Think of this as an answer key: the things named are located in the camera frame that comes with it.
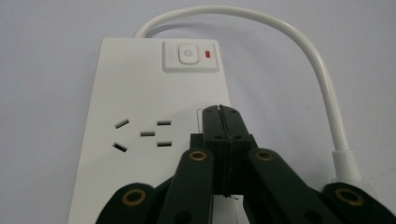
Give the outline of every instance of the electrical outlet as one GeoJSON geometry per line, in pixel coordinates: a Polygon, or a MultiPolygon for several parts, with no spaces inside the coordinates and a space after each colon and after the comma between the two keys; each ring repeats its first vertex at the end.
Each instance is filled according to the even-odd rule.
{"type": "MultiPolygon", "coordinates": [[[[216,41],[105,39],[69,223],[94,223],[125,185],[171,177],[210,105],[230,105],[216,41]]],[[[233,199],[216,197],[213,222],[225,220],[236,223],[233,199]]]]}

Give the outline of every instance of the brass rivet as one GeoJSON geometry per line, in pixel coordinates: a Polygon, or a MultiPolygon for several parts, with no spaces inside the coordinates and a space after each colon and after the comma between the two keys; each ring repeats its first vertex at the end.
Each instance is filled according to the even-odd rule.
{"type": "Polygon", "coordinates": [[[193,161],[203,161],[206,159],[206,153],[204,153],[203,151],[193,151],[192,153],[190,153],[190,159],[192,159],[193,161]]]}
{"type": "Polygon", "coordinates": [[[362,206],[364,204],[363,197],[351,189],[337,189],[335,195],[339,200],[353,206],[362,206]]]}
{"type": "Polygon", "coordinates": [[[274,159],[274,156],[268,151],[261,150],[256,153],[256,158],[261,161],[271,161],[274,159]]]}
{"type": "Polygon", "coordinates": [[[143,201],[145,201],[145,199],[146,199],[145,191],[143,191],[142,189],[131,189],[122,196],[122,203],[125,204],[126,206],[137,206],[141,204],[143,201]],[[138,194],[139,198],[137,198],[136,200],[129,200],[128,197],[131,196],[132,194],[138,194]]]}

